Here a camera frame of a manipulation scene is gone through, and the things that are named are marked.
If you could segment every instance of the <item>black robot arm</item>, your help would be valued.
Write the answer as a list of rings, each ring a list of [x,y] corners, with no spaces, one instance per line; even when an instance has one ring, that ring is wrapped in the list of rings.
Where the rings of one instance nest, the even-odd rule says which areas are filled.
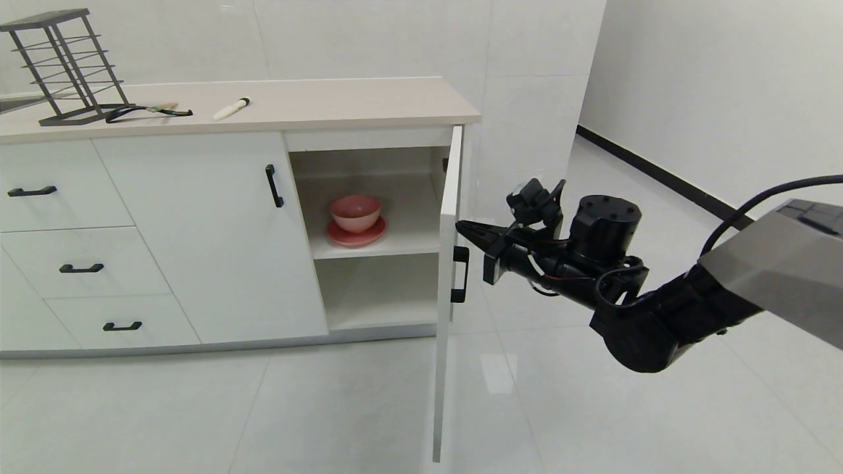
[[[638,206],[618,197],[584,197],[569,237],[559,240],[564,185],[562,180],[547,191],[533,179],[509,195],[515,222],[508,228],[457,222],[459,233],[485,252],[486,283],[514,272],[541,294],[589,307],[590,326],[619,362],[637,372],[661,371],[697,342],[762,311],[701,265],[639,295],[648,269],[626,254],[642,217]],[[530,227],[536,224],[538,229]]]

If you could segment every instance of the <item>white marker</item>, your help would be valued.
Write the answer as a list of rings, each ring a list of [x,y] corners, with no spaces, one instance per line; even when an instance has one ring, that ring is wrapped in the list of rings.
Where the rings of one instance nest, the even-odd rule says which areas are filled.
[[[241,97],[240,100],[238,100],[237,102],[234,102],[233,104],[229,105],[228,107],[223,107],[222,110],[220,110],[219,112],[214,114],[213,120],[214,121],[221,121],[222,119],[224,119],[227,116],[230,116],[231,114],[233,114],[237,110],[240,110],[240,109],[244,108],[245,106],[247,106],[249,104],[249,102],[250,102],[250,100],[249,100],[248,97]]]

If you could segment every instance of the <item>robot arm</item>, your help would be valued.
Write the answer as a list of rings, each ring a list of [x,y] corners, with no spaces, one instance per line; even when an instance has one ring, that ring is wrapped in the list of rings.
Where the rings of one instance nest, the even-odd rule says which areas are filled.
[[[533,179],[509,195],[515,222],[508,228],[459,221],[457,230],[485,252],[486,283],[515,272],[540,294],[594,310],[589,325],[627,368],[664,370],[694,344],[763,310],[843,342],[836,319],[843,308],[843,207],[790,201],[688,272],[639,295],[648,269],[626,250],[641,211],[618,197],[584,197],[569,237],[559,240],[564,185],[547,191]]]

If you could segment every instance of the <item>drawer handle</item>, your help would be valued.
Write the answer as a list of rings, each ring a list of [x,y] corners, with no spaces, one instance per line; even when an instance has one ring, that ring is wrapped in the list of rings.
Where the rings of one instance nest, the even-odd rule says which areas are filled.
[[[102,263],[94,263],[90,268],[73,268],[73,265],[62,265],[58,271],[61,273],[96,273],[105,268]]]
[[[105,326],[103,326],[103,331],[137,331],[141,328],[142,324],[143,323],[141,321],[135,321],[128,327],[116,327],[113,322],[108,322],[105,323]]]
[[[275,202],[275,207],[284,207],[284,198],[278,196],[278,190],[275,188],[275,180],[272,175],[275,174],[275,165],[268,164],[266,166],[266,179],[269,181],[269,189],[272,191],[272,201]]]
[[[52,194],[58,191],[58,188],[55,186],[47,186],[39,189],[38,191],[24,191],[19,187],[12,189],[11,191],[7,192],[9,197],[26,197],[26,196],[46,196],[48,194]]]

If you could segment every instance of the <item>plate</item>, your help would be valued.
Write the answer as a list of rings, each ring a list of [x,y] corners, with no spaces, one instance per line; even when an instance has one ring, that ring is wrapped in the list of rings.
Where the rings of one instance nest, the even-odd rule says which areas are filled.
[[[386,221],[384,218],[378,218],[377,222],[375,222],[372,227],[364,230],[360,234],[353,234],[347,230],[343,230],[334,221],[330,221],[330,224],[328,224],[328,228],[325,229],[325,232],[328,234],[328,237],[338,245],[342,245],[343,247],[349,249],[359,249],[360,247],[365,247],[366,245],[373,243],[375,240],[380,239],[385,230]]]

